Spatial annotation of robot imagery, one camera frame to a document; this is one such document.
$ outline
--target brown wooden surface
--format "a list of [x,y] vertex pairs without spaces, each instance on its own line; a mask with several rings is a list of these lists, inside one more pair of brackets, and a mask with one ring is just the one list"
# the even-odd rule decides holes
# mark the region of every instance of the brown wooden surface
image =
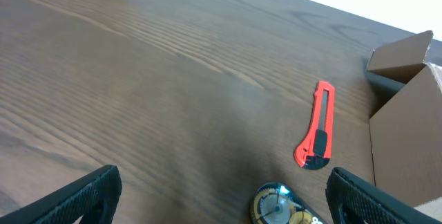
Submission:
[[[244,223],[273,180],[331,221],[333,167],[374,181],[367,60],[408,35],[307,0],[0,0],[0,215],[114,164],[116,223]],[[318,80],[334,146],[307,171]]]

